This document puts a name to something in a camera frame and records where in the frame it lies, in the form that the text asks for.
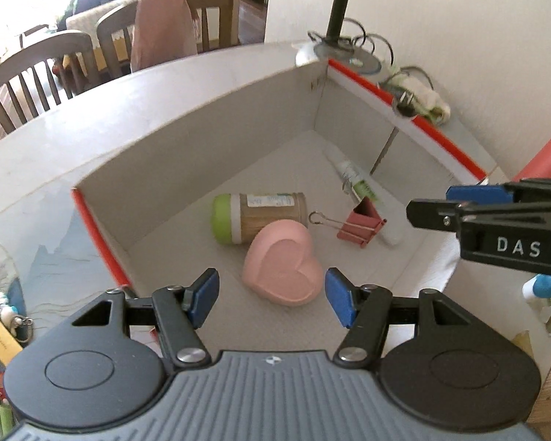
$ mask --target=pink heart-shaped box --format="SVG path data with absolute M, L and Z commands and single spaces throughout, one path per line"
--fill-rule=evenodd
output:
M 314 300 L 323 289 L 324 271 L 313 255 L 309 230 L 287 219 L 263 227 L 247 252 L 242 281 L 261 297 L 281 305 Z

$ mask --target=chair back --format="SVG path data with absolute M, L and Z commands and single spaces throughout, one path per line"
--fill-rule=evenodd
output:
M 208 34 L 208 8 L 219 9 L 219 48 L 231 46 L 231 27 L 233 25 L 233 0 L 186 0 L 192 10 L 202 12 L 202 51 L 210 50 Z
M 233 0 L 186 0 L 192 10 L 201 10 L 201 35 L 202 51 L 210 50 L 209 31 L 208 31 L 208 8 L 219 9 L 219 48 L 228 48 L 231 46 L 231 26 L 233 24 Z M 131 58 L 132 44 L 129 33 L 129 27 L 134 25 L 137 14 L 138 1 L 115 8 L 106 13 L 98 21 L 96 34 L 100 42 L 100 48 L 106 61 L 110 76 L 120 78 L 123 74 L 120 69 L 120 63 L 116 54 L 115 44 L 112 35 L 122 31 L 125 35 L 125 45 L 129 60 Z
M 82 54 L 84 65 L 86 67 L 89 87 L 98 86 L 100 84 L 100 77 L 98 76 L 91 38 L 84 32 L 69 30 L 55 33 L 54 35 L 50 35 L 26 48 L 20 49 L 16 53 L 9 55 L 0 61 L 0 88 L 3 85 L 6 85 L 12 104 L 21 121 L 21 124 L 25 124 L 27 122 L 27 117 L 22 109 L 21 102 L 18 100 L 16 93 L 12 88 L 11 80 L 18 77 L 18 81 L 20 83 L 22 93 L 24 94 L 26 104 L 29 107 L 29 111 L 32 117 L 37 117 L 39 113 L 25 80 L 25 74 L 28 75 L 28 70 L 31 70 L 32 78 L 35 83 L 36 92 L 39 96 L 41 105 L 45 111 L 48 111 L 50 109 L 50 105 L 43 88 L 43 82 L 37 74 L 36 66 L 41 63 L 44 64 L 47 73 L 48 90 L 50 90 L 51 96 L 53 97 L 56 105 L 59 105 L 61 104 L 61 98 L 59 96 L 59 90 L 51 73 L 51 68 L 48 61 L 53 59 L 62 59 L 64 55 L 70 55 L 73 79 L 75 81 L 76 92 L 79 94 L 84 91 L 83 87 L 85 81 L 83 81 L 83 73 L 79 67 L 79 62 L 76 56 L 77 53 Z M 63 71 L 60 76 L 65 94 L 68 98 L 72 98 L 73 94 L 69 88 L 69 83 L 66 81 Z M 1 101 L 0 124 L 7 134 L 15 130 L 15 125 L 4 109 Z
M 134 25 L 135 15 L 137 14 L 137 3 L 138 0 L 135 0 L 129 4 L 119 6 L 109 11 L 98 20 L 96 26 L 96 34 L 100 42 L 100 48 L 102 49 L 104 61 L 106 61 L 106 66 L 108 67 L 108 72 L 112 79 L 120 78 L 123 75 L 112 35 L 122 30 L 125 37 L 127 55 L 130 61 L 133 47 L 131 44 L 129 26 Z

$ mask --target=doorway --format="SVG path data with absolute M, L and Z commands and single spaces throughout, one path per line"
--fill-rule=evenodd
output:
M 269 0 L 240 0 L 238 35 L 240 44 L 263 43 Z

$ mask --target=gray gripper base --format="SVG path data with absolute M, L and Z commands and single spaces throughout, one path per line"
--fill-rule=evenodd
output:
M 538 441 L 539 437 L 523 424 L 481 434 L 450 433 L 426 425 L 386 399 L 368 372 L 339 368 L 325 352 L 225 352 L 210 368 L 179 374 L 155 406 L 122 426 L 92 434 L 59 434 L 22 424 L 8 439 Z

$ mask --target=green lid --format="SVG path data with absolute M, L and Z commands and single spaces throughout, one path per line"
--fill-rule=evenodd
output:
M 231 235 L 231 194 L 216 196 L 212 202 L 212 232 L 222 244 L 232 244 Z

